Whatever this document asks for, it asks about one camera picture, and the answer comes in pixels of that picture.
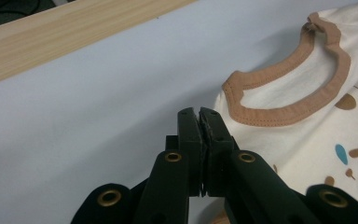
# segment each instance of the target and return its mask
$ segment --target baby onesie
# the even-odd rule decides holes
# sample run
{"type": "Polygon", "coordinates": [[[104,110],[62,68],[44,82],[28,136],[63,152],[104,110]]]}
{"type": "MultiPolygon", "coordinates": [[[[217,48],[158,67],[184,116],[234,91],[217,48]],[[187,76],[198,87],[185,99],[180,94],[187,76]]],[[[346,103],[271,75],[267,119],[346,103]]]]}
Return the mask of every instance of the baby onesie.
{"type": "Polygon", "coordinates": [[[234,72],[214,109],[290,188],[325,183],[358,200],[358,4],[312,13],[300,36],[282,62],[234,72]]]}

